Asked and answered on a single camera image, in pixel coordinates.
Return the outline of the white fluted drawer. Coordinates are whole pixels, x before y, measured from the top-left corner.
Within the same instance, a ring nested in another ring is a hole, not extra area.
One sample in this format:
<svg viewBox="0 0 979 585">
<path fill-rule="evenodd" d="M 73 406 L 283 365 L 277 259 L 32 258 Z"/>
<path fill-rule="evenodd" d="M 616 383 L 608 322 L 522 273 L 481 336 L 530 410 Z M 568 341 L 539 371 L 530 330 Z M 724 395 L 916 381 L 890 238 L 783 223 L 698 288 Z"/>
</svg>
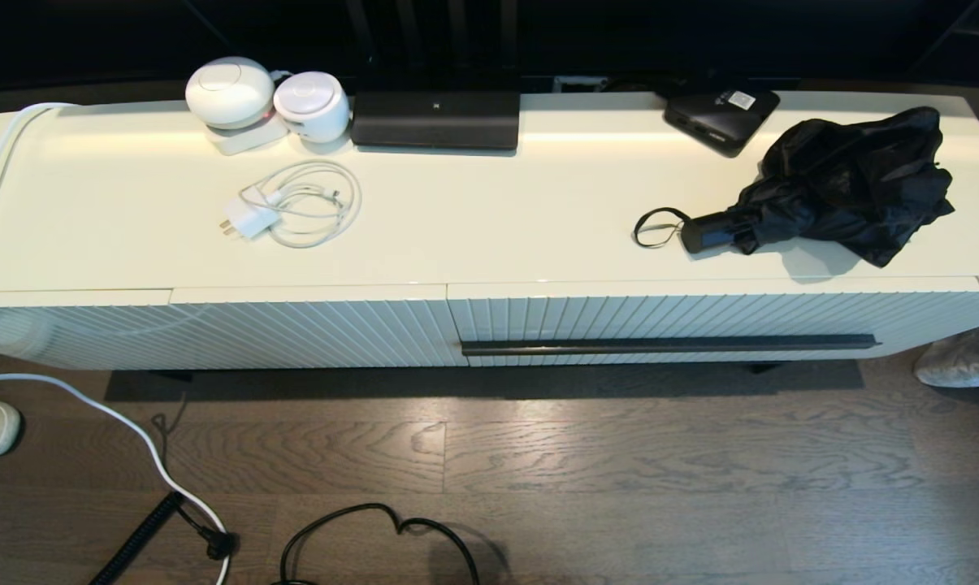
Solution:
<svg viewBox="0 0 979 585">
<path fill-rule="evenodd" d="M 467 357 L 472 366 L 819 362 L 883 357 L 979 328 L 976 277 L 452 283 L 463 341 L 872 334 L 871 349 Z"/>
</svg>

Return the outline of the black umbrella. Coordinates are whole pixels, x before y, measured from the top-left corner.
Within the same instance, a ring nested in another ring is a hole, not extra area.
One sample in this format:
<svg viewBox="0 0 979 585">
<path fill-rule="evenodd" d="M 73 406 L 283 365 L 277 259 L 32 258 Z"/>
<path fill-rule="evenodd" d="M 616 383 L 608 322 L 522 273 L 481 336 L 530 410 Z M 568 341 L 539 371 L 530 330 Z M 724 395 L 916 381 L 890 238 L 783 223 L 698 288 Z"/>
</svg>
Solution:
<svg viewBox="0 0 979 585">
<path fill-rule="evenodd" d="M 668 208 L 674 235 L 690 254 L 823 241 L 883 269 L 917 231 L 954 212 L 952 174 L 936 162 L 941 121 L 936 108 L 918 106 L 880 121 L 797 123 L 727 210 L 693 218 Z"/>
</svg>

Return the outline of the white sideboard cabinet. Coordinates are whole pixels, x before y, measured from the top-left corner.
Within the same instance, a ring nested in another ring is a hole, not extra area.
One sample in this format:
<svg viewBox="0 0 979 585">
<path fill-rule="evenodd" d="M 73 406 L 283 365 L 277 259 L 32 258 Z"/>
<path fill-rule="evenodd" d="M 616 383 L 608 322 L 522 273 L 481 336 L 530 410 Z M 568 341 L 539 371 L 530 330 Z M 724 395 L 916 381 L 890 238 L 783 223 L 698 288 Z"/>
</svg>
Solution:
<svg viewBox="0 0 979 585">
<path fill-rule="evenodd" d="M 953 214 L 887 267 L 792 240 L 752 255 L 643 249 L 659 206 L 724 210 L 765 150 L 806 119 L 941 111 Z M 0 182 L 0 353 L 63 369 L 471 366 L 452 283 L 979 279 L 979 122 L 961 97 L 785 92 L 741 155 L 671 128 L 651 93 L 522 98 L 512 155 L 331 145 L 362 188 L 344 233 L 311 249 L 219 230 L 241 189 L 318 157 L 296 138 L 226 157 L 181 102 L 48 111 Z"/>
</svg>

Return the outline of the black rectangular device box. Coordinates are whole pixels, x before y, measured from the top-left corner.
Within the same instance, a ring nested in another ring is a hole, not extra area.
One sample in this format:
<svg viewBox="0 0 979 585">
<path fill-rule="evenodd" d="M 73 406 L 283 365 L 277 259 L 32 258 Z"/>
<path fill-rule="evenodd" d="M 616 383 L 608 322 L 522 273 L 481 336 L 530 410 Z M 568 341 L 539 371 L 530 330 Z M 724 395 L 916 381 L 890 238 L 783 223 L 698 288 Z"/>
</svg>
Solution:
<svg viewBox="0 0 979 585">
<path fill-rule="evenodd" d="M 512 151 L 518 147 L 520 93 L 361 92 L 349 137 L 358 147 Z"/>
</svg>

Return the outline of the white power adapter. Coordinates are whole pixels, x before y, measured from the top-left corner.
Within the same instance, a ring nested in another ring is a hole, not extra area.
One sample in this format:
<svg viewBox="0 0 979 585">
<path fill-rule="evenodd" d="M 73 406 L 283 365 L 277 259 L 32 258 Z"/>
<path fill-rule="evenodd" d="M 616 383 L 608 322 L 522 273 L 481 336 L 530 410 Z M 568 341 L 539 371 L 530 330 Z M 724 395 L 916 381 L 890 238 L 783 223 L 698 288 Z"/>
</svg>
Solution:
<svg viewBox="0 0 979 585">
<path fill-rule="evenodd" d="M 279 219 L 278 210 L 253 205 L 237 197 L 225 205 L 224 219 L 219 223 L 219 230 L 225 236 L 241 236 L 251 240 L 269 230 Z"/>
</svg>

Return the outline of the small white round device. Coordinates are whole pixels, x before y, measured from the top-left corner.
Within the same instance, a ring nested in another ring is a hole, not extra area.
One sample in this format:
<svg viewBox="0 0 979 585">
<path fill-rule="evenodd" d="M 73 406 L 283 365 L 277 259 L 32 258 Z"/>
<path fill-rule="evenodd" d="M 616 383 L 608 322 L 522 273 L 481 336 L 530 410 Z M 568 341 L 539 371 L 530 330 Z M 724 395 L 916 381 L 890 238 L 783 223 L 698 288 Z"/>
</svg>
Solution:
<svg viewBox="0 0 979 585">
<path fill-rule="evenodd" d="M 273 104 L 301 140 L 333 143 L 347 133 L 351 106 L 338 79 L 325 71 L 304 71 L 277 86 Z"/>
</svg>

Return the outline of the black set-top box with label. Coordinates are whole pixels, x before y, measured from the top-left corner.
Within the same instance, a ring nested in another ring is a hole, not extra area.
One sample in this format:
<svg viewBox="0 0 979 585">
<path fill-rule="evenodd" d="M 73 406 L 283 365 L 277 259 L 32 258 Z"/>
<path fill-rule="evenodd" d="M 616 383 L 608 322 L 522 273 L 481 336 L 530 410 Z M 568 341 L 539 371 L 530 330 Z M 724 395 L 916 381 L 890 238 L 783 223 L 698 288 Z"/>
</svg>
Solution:
<svg viewBox="0 0 979 585">
<path fill-rule="evenodd" d="M 737 157 L 779 104 L 773 90 L 713 90 L 668 97 L 663 118 L 713 151 Z"/>
</svg>

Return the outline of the flat white device base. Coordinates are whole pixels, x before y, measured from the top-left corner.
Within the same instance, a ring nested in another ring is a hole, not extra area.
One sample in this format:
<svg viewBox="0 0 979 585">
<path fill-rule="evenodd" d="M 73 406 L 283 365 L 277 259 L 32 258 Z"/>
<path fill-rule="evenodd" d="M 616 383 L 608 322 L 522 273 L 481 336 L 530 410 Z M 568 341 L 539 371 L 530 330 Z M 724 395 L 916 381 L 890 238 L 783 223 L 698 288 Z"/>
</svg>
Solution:
<svg viewBox="0 0 979 585">
<path fill-rule="evenodd" d="M 291 133 L 291 128 L 275 112 L 270 111 L 256 121 L 240 128 L 204 126 L 207 140 L 224 156 L 265 147 Z"/>
</svg>

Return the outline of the large white dome device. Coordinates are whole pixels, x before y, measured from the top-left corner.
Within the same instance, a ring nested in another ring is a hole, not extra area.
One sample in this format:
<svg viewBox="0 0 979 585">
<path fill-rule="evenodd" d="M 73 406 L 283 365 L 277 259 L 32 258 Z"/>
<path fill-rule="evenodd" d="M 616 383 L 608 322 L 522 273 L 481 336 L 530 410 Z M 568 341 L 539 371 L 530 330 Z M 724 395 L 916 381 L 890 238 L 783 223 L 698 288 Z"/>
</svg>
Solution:
<svg viewBox="0 0 979 585">
<path fill-rule="evenodd" d="M 275 90 L 270 71 L 248 57 L 222 57 L 189 77 L 188 110 L 211 128 L 234 130 L 266 118 Z"/>
</svg>

